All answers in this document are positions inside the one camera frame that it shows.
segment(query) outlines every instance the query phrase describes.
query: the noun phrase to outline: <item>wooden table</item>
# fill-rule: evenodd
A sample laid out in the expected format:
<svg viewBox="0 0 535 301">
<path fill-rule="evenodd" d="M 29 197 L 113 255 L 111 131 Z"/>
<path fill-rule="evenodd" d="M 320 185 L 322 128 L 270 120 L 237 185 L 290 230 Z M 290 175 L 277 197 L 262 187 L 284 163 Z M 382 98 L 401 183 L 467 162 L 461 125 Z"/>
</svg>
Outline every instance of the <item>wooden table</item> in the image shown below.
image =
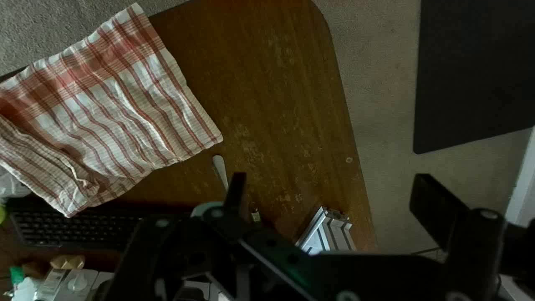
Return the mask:
<svg viewBox="0 0 535 301">
<path fill-rule="evenodd" d="M 325 19 L 310 0 L 192 0 L 150 18 L 223 135 L 157 170 L 121 202 L 195 205 L 223 197 L 212 155 L 247 172 L 243 208 L 295 238 L 319 207 L 350 217 L 359 248 L 372 223 Z"/>
</svg>

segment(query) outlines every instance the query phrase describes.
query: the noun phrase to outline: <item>black metal frame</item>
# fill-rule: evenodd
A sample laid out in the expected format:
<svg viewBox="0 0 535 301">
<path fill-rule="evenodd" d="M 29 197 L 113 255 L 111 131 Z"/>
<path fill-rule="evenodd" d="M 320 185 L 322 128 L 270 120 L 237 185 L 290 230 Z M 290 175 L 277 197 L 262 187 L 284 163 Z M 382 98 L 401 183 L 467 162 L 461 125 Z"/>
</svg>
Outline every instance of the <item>black metal frame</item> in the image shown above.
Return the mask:
<svg viewBox="0 0 535 301">
<path fill-rule="evenodd" d="M 447 252 L 444 264 L 421 255 L 309 255 L 238 217 L 243 182 L 233 173 L 223 205 L 202 217 L 143 220 L 105 299 L 173 299 L 183 279 L 207 277 L 233 299 L 478 301 L 493 297 L 499 262 L 533 284 L 533 222 L 506 235 L 498 212 L 467 208 L 431 175 L 414 177 L 411 210 Z"/>
</svg>

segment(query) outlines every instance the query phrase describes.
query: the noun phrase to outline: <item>black keyboard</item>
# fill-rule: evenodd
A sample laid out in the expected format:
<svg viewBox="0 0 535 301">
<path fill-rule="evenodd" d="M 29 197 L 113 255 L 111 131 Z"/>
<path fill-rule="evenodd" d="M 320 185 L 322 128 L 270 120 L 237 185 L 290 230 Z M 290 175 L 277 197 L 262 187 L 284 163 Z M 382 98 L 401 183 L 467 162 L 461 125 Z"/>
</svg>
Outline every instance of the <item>black keyboard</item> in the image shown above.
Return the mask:
<svg viewBox="0 0 535 301">
<path fill-rule="evenodd" d="M 126 247 L 135 225 L 143 217 L 170 215 L 168 208 L 141 208 L 108 202 L 85 208 L 71 218 L 65 218 L 34 195 L 8 198 L 6 212 L 19 242 L 24 245 L 118 250 Z"/>
</svg>

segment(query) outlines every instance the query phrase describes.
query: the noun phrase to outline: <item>floor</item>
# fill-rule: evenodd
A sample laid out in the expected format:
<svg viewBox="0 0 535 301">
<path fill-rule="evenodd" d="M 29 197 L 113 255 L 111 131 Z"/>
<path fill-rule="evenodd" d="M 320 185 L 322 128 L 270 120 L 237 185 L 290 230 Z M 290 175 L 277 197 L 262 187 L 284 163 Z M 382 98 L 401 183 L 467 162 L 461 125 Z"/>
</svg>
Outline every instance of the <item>floor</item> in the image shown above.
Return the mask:
<svg viewBox="0 0 535 301">
<path fill-rule="evenodd" d="M 128 1 L 0 0 L 0 73 L 58 51 Z M 180 1 L 138 3 L 155 13 Z M 407 210 L 416 172 L 432 173 L 469 205 L 504 210 L 526 130 L 424 155 L 411 150 L 419 0 L 314 1 L 334 39 L 376 225 L 376 250 L 434 245 Z"/>
</svg>

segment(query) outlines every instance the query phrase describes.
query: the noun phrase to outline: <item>dish towel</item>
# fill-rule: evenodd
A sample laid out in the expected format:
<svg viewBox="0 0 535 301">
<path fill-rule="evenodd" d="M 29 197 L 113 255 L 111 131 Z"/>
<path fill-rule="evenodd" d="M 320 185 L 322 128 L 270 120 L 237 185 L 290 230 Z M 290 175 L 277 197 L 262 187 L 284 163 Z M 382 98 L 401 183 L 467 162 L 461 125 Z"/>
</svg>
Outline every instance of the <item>dish towel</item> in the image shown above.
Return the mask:
<svg viewBox="0 0 535 301">
<path fill-rule="evenodd" d="M 0 165 L 66 217 L 220 140 L 136 3 L 0 83 Z"/>
</svg>

